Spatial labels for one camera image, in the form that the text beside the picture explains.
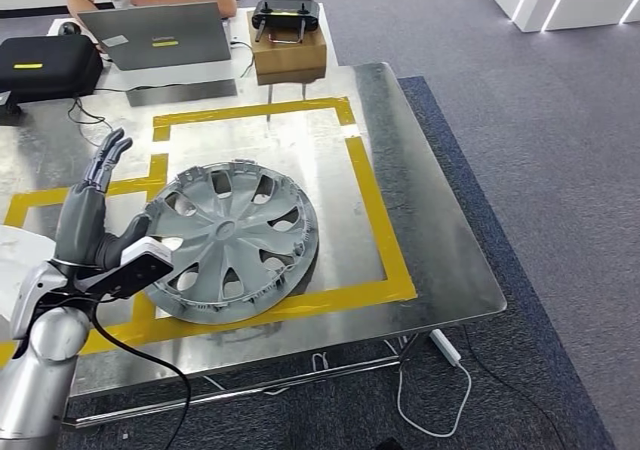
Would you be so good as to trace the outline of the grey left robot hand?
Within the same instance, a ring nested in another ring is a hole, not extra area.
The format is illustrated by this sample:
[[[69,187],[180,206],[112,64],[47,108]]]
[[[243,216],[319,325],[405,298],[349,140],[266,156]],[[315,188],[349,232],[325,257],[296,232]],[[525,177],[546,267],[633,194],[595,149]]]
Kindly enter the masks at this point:
[[[110,270],[121,264],[125,249],[146,235],[149,217],[145,213],[135,216],[120,236],[105,229],[106,196],[112,171],[132,145],[122,128],[110,132],[95,152],[83,178],[69,190],[59,218],[55,260]]]

